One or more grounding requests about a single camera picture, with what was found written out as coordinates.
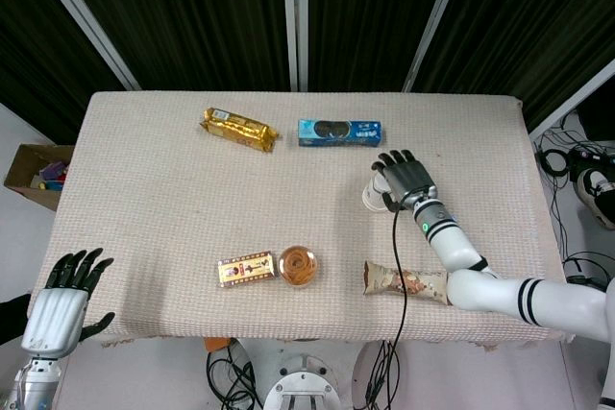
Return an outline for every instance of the oreo package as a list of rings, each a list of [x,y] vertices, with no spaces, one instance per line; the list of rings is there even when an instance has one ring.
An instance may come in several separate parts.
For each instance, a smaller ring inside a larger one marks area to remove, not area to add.
[[[378,146],[381,138],[378,121],[299,119],[299,146]]]

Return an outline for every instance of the dark fabric panel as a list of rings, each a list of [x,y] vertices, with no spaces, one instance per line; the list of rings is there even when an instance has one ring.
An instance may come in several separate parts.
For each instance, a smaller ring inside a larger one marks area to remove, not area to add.
[[[283,0],[86,2],[144,89],[289,89]]]
[[[434,0],[309,0],[311,91],[400,91]]]
[[[123,87],[59,0],[0,0],[0,104],[57,143],[98,90]]]
[[[451,0],[413,91],[524,102],[528,128],[615,58],[615,0]]]

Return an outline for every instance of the white floor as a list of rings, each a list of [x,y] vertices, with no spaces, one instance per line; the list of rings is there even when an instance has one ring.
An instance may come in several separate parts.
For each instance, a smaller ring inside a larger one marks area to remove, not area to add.
[[[44,137],[0,106],[2,178],[19,143],[41,141]],[[53,218],[49,210],[0,188],[0,301],[32,289]],[[56,408],[219,408],[206,381],[205,357],[200,339],[138,340],[106,349],[87,341],[65,365]],[[492,351],[462,343],[405,343],[404,386],[394,408],[593,410],[607,360],[606,345],[586,340],[563,347],[507,344]],[[24,362],[18,340],[0,346],[0,393],[12,386]],[[356,371],[359,396],[370,368],[363,363]]]

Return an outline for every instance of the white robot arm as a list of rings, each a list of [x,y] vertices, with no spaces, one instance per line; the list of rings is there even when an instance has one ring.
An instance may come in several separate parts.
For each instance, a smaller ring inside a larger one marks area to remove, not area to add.
[[[501,312],[535,326],[610,343],[611,362],[599,409],[615,409],[615,282],[603,293],[536,278],[500,278],[437,200],[435,184],[410,151],[391,151],[379,158],[372,165],[378,173],[363,191],[363,202],[374,211],[394,211],[398,206],[413,210],[414,220],[450,273],[447,294],[451,304]]]
[[[7,409],[51,410],[61,376],[58,359],[113,320],[115,314],[110,312],[97,324],[83,327],[87,302],[100,276],[113,263],[111,258],[104,259],[90,271],[102,251],[69,253],[54,266],[26,325],[21,348],[32,359],[17,374]]]

